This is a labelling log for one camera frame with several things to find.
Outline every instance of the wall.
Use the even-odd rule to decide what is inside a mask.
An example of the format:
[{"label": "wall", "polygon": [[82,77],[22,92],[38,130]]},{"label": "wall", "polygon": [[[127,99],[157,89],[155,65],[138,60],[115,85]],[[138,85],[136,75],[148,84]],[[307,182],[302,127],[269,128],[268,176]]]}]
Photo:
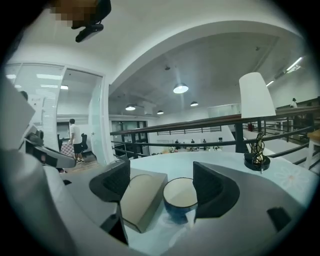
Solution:
[{"label": "wall", "polygon": [[299,34],[274,5],[257,0],[175,0],[145,13],[143,23],[119,41],[111,93],[152,59],[198,38],[227,32]]},{"label": "wall", "polygon": [[275,108],[290,105],[293,98],[299,103],[320,96],[319,79],[312,68],[285,74],[268,88]]},{"label": "wall", "polygon": [[103,125],[103,139],[105,140],[105,158],[106,162],[113,161],[113,153],[110,147],[110,133],[108,115],[108,100],[109,100],[109,84],[113,77],[114,68],[112,61],[108,62],[107,59],[102,59],[99,56],[79,50],[76,47],[68,47],[60,44],[37,44],[37,43],[21,43],[18,50],[14,53],[9,63],[16,62],[31,62],[31,63],[52,63],[67,65],[68,68],[74,68],[80,71],[89,72],[103,76],[103,105],[101,121]]},{"label": "wall", "polygon": [[[166,125],[172,123],[180,123],[187,121],[194,121],[200,119],[209,118],[208,109],[206,107],[199,107],[195,109],[191,109],[184,112],[178,112],[168,115],[163,115],[159,119],[148,121],[148,127],[150,126],[158,126],[158,125]],[[204,132],[204,133],[187,133],[187,134],[174,134],[174,135],[158,135],[156,132],[152,132],[148,134],[148,140],[150,143],[174,143],[177,139],[180,143],[191,143],[191,139],[193,139],[196,143],[201,143],[203,139],[209,142],[217,142],[218,138],[222,137],[223,141],[234,141],[235,138],[232,135],[230,128],[225,125],[221,127],[221,131],[215,132]],[[161,153],[162,151],[168,149],[168,147],[159,147],[159,146],[150,146],[150,154]],[[229,145],[223,146],[223,151],[235,152],[236,146]]]},{"label": "wall", "polygon": [[61,90],[57,115],[88,115],[91,94]]}]

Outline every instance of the window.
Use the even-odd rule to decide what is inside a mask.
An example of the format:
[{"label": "window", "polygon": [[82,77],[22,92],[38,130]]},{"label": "window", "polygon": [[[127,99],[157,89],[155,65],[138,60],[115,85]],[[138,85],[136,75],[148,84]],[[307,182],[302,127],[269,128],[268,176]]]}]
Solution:
[{"label": "window", "polygon": [[59,139],[63,141],[70,140],[69,122],[57,122],[56,133],[58,134]]},{"label": "window", "polygon": [[[113,121],[112,123],[112,132],[118,131],[127,131],[127,130],[134,130],[137,128],[147,127],[146,121]],[[114,135],[113,136],[114,147],[116,149],[126,150],[133,152],[133,146],[130,144],[123,144],[122,142],[132,142],[131,134],[124,134],[124,135]],[[135,141],[137,143],[148,143],[148,136],[145,132],[143,133],[136,133],[135,134]],[[136,147],[137,153],[149,155],[149,147],[148,146],[137,146]],[[126,158],[132,158],[133,155],[130,153],[123,153],[120,151],[115,151],[117,156],[126,155]]]}]

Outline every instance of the round white table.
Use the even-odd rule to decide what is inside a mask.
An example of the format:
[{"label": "round white table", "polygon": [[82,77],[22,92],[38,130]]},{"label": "round white table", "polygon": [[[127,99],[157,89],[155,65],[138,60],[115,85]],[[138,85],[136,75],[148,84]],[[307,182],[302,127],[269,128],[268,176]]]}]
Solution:
[{"label": "round white table", "polygon": [[[261,174],[244,165],[243,154],[224,151],[159,154],[131,160],[131,167],[166,173],[168,181],[171,181],[180,177],[192,178],[194,161],[262,176],[276,183],[305,207],[308,207],[319,182],[319,177],[314,173],[281,159],[272,158],[269,169]],[[151,256],[160,255],[172,247],[178,239],[188,232],[188,229],[189,224],[177,225],[173,223],[163,204],[159,206],[147,232],[140,234],[125,227],[129,246]]]}]

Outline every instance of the tissue box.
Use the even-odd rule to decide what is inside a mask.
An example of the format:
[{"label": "tissue box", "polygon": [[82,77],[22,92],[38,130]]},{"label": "tissue box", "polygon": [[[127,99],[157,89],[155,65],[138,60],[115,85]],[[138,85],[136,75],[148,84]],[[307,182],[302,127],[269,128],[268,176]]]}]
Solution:
[{"label": "tissue box", "polygon": [[120,201],[124,224],[144,233],[163,200],[163,189],[167,183],[165,173],[131,168],[130,184]]}]

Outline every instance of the arched ceiling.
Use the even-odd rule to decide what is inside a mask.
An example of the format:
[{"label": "arched ceiling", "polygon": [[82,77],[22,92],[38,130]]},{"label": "arched ceiling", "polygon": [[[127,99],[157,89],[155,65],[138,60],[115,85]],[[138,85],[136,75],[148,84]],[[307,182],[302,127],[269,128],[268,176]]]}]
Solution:
[{"label": "arched ceiling", "polygon": [[[79,30],[71,30],[70,24],[68,27],[66,22],[56,21],[55,16],[46,10],[26,31],[22,44],[69,47],[72,51],[89,53],[111,63],[114,77],[110,80],[115,81],[111,88],[114,90],[155,57],[196,38],[216,34],[205,29],[205,33],[196,32],[198,36],[182,35],[184,40],[175,37],[175,43],[170,42],[171,46],[162,44],[161,49],[146,57],[146,53],[161,42],[173,39],[183,31],[190,33],[191,28],[222,21],[250,21],[297,33],[273,6],[260,0],[111,0],[111,6],[110,15],[102,21],[104,30],[90,40],[76,43]],[[139,65],[136,65],[135,61],[141,57]],[[117,80],[127,70],[131,71],[121,77],[122,81]]]},{"label": "arched ceiling", "polygon": [[[221,33],[178,46],[151,62],[123,82],[109,97],[109,113],[144,115],[142,108],[126,111],[127,104],[156,107],[153,114],[240,102],[239,78],[250,72],[262,74],[266,83],[304,54],[298,37],[263,33]],[[189,90],[174,94],[177,83]]]}]

